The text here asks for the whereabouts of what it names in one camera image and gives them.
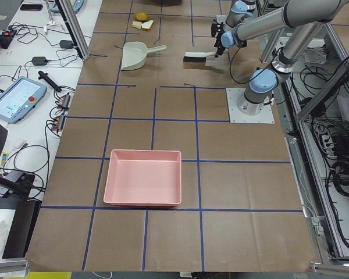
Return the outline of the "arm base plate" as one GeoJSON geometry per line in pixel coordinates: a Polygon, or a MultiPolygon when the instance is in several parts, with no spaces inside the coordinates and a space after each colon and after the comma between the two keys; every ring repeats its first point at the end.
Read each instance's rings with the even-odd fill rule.
{"type": "Polygon", "coordinates": [[[245,88],[226,88],[229,120],[238,124],[275,124],[269,98],[260,104],[245,99],[245,88]]]}

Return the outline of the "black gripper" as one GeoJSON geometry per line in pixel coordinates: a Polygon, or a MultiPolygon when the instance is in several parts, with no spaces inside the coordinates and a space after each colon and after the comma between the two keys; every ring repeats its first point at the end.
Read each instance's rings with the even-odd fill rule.
{"type": "Polygon", "coordinates": [[[221,36],[224,32],[225,31],[223,29],[223,22],[219,23],[216,20],[214,20],[211,24],[211,37],[215,38],[214,46],[219,47],[220,45],[222,45],[221,36]]]}

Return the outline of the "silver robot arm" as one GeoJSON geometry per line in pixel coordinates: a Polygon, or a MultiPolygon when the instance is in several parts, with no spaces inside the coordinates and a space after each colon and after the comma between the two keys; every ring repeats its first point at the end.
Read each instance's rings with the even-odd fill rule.
{"type": "Polygon", "coordinates": [[[248,40],[270,34],[262,54],[269,57],[284,29],[293,30],[286,45],[277,50],[266,67],[257,70],[246,81],[248,87],[237,101],[241,113],[249,116],[260,113],[268,94],[289,78],[293,66],[314,36],[346,4],[348,1],[287,1],[272,12],[254,17],[244,1],[233,1],[225,21],[212,22],[211,36],[216,39],[216,57],[226,49],[245,48],[248,40]]]}

